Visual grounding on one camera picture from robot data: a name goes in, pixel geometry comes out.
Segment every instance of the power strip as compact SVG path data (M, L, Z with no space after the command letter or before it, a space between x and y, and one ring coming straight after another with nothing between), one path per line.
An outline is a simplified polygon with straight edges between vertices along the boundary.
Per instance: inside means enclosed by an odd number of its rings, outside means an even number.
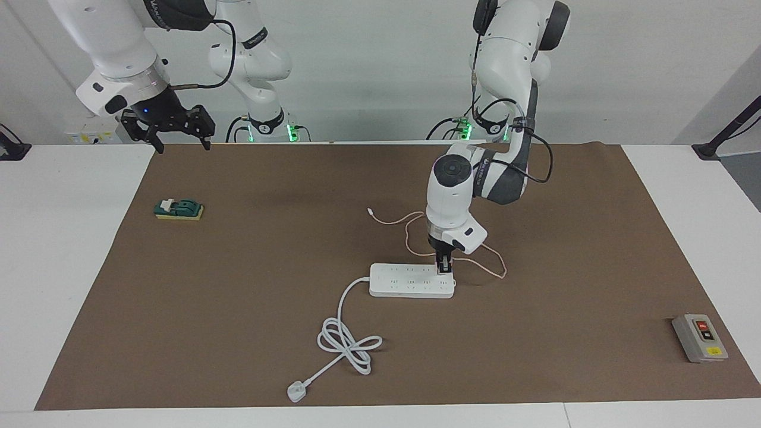
M432 264L370 266L370 295L374 297L449 299L454 295L454 286L453 274L439 275Z

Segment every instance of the yellow base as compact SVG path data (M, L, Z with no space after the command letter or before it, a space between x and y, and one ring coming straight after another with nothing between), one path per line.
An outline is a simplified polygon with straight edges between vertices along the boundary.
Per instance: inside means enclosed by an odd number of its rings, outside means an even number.
M203 205L201 205L201 209L198 211L198 215L195 217L162 216L160 214L156 214L156 218L162 219L162 220L190 220L193 222L197 222L201 219L201 215L203 215Z

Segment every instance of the white wall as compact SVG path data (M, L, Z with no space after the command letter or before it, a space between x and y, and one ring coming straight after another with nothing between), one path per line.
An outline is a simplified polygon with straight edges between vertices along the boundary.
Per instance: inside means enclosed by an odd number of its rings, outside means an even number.
M29 3L47 7L40 0ZM5 1L0 1L0 46L0 122L25 142L65 143L66 123L88 111Z
M40 45L62 71L58 79L76 84L90 73L87 57L46 1L1 2L35 28ZM567 2L572 9L570 32L550 53L552 75L540 89L537 131L554 142L671 143L761 40L757 0ZM259 0L271 37L294 60L291 77L275 84L282 103L310 127L315 139L424 138L438 119L460 114L468 105L467 57L475 43L470 27L475 3ZM5 51L7 31L0 35ZM174 83L216 81L206 53L224 37L216 28L202 33L148 30L148 38L170 60ZM23 69L29 66L27 59L0 56L3 86L9 81L26 94L24 73L8 74L9 63ZM76 104L63 93L65 86L60 87L47 96L28 91L26 99L40 110L51 97ZM229 120L244 113L243 101L231 88L184 91L181 97L186 107L204 104L212 112L217 140ZM734 106L716 107L737 114ZM34 125L21 121L19 126L27 132ZM51 120L49 126L62 130L60 122ZM49 140L59 141L52 136Z
M761 46L682 130L675 143L711 141L759 96L761 96ZM761 112L757 113L738 132L750 126L760 114ZM736 139L726 141L718 150L719 155L748 152L761 152L761 124Z

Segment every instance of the table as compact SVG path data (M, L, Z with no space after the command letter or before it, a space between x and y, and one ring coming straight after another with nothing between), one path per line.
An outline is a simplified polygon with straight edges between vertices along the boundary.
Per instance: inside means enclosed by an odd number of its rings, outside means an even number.
M720 163L700 161L689 146L624 150L761 379L761 213ZM751 427L761 420L761 399L33 412L152 155L143 145L37 146L23 162L0 164L6 221L0 250L7 254L0 278L0 427L332 428L358 421L368 427Z

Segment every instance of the switch box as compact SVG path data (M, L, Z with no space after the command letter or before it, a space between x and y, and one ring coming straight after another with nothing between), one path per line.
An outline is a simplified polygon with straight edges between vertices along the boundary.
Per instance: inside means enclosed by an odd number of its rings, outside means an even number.
M729 358L707 315L681 315L671 325L690 362L712 363Z

